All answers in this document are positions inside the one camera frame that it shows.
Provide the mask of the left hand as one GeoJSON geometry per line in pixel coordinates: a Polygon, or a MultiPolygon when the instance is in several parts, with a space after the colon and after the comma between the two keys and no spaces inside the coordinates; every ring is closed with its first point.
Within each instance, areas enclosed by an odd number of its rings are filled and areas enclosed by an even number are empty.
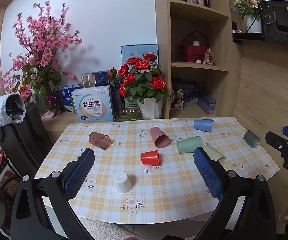
{"type": "Polygon", "coordinates": [[[129,237],[127,239],[124,239],[124,240],[138,240],[136,237],[129,237]]]}

